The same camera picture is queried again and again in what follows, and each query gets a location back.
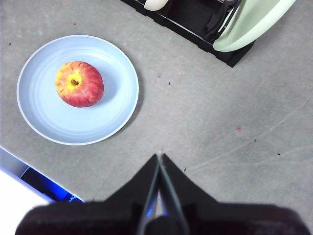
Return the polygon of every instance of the red apple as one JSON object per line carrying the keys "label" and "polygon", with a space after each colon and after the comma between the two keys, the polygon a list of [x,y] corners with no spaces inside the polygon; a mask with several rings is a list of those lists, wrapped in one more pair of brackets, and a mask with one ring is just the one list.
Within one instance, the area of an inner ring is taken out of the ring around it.
{"label": "red apple", "polygon": [[75,107],[94,105],[101,99],[104,90],[101,74],[83,61],[63,64],[54,84],[61,99]]}

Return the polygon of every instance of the apple stem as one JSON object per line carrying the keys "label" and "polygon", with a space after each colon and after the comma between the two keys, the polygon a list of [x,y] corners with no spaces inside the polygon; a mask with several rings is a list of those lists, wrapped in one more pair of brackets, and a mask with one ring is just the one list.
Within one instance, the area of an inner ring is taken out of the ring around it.
{"label": "apple stem", "polygon": [[74,80],[74,79],[72,79],[70,82],[71,82],[71,84],[73,84],[73,85],[78,85],[78,84],[79,84],[79,82],[76,81],[76,80]]}

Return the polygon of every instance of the gray floor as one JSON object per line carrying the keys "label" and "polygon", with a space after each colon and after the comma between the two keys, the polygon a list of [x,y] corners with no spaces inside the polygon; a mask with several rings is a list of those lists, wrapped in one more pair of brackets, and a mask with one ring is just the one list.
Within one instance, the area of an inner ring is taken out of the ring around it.
{"label": "gray floor", "polygon": [[[118,0],[7,0],[1,8],[4,148],[85,200],[109,196],[161,149],[216,199],[291,207],[313,231],[310,0],[297,1],[233,69]],[[16,100],[27,58],[70,34],[120,47],[140,83],[127,125],[87,146],[42,138]]]}

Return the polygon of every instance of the black tray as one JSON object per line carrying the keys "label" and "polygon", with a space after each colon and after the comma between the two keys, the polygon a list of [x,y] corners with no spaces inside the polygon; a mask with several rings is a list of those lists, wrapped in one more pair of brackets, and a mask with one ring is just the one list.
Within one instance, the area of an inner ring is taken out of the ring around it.
{"label": "black tray", "polygon": [[206,25],[218,15],[223,3],[218,0],[169,0],[159,11],[148,11],[144,8],[146,0],[122,0],[156,23],[165,26],[182,37],[210,52],[231,67],[252,48],[254,42],[231,52],[220,52],[213,48],[216,34],[208,35]]}

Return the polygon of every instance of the light blue plate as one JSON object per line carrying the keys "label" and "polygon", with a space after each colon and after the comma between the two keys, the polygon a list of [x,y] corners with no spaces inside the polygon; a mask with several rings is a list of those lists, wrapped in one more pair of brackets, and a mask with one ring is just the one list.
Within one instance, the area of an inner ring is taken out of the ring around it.
{"label": "light blue plate", "polygon": [[[104,95],[95,105],[66,104],[54,87],[56,72],[69,61],[85,61],[101,73]],[[22,68],[17,100],[22,116],[38,134],[56,143],[91,144],[116,133],[137,104],[138,78],[127,56],[113,44],[72,35],[39,48]]]}

